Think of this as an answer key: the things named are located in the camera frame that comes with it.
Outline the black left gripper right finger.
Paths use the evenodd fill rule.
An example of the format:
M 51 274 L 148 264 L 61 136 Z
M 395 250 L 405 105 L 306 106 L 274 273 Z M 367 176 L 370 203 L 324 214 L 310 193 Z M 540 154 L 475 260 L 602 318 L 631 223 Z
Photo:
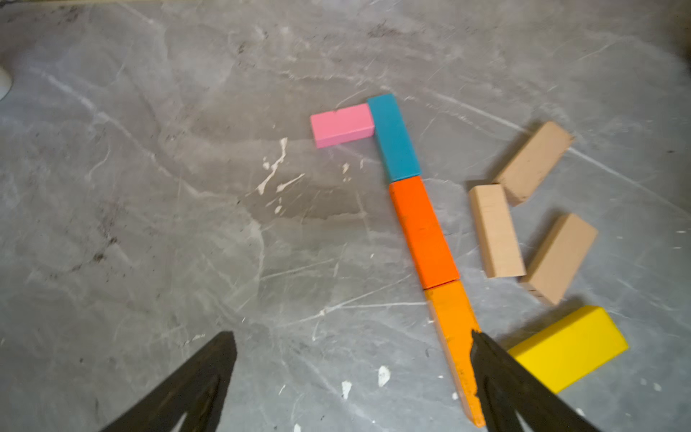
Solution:
M 476 330 L 471 335 L 471 364 L 487 430 L 599 431 L 490 336 Z

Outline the red orange wooden block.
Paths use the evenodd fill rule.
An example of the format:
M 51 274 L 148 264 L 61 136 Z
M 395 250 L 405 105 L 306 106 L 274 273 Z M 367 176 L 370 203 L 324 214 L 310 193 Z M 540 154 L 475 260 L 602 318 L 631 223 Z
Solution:
M 389 191 L 423 289 L 458 280 L 459 272 L 422 177 L 393 182 Z

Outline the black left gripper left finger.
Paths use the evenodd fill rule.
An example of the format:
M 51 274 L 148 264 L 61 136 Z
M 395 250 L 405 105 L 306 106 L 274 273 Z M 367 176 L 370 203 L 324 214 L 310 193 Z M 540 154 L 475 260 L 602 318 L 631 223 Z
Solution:
M 215 431 L 237 360 L 235 338 L 221 331 L 106 431 Z

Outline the yellow wooden block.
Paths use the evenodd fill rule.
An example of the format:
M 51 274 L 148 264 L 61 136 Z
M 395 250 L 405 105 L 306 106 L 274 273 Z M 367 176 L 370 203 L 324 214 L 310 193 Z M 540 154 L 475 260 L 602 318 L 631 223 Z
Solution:
M 558 393 L 628 350 L 624 335 L 599 306 L 584 306 L 509 349 L 551 392 Z

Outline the amber orange wooden block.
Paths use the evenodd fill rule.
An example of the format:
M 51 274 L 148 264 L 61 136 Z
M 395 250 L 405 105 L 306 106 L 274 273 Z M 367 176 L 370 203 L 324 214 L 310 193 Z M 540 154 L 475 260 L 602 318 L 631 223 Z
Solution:
M 484 427 L 486 422 L 471 364 L 473 331 L 479 332 L 480 325 L 464 285 L 456 280 L 426 290 L 425 296 L 462 408 L 474 426 Z

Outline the pink wooden block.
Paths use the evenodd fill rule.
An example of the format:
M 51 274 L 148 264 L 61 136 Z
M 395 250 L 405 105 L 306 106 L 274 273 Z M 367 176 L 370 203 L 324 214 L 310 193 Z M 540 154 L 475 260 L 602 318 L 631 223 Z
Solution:
M 314 114 L 310 121 L 318 149 L 374 136 L 374 120 L 368 104 Z

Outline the teal wooden block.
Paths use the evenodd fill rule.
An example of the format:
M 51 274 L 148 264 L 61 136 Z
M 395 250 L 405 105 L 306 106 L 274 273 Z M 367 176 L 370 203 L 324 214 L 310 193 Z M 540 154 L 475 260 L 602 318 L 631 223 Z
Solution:
M 421 168 L 394 95 L 367 99 L 375 137 L 390 183 L 421 175 Z

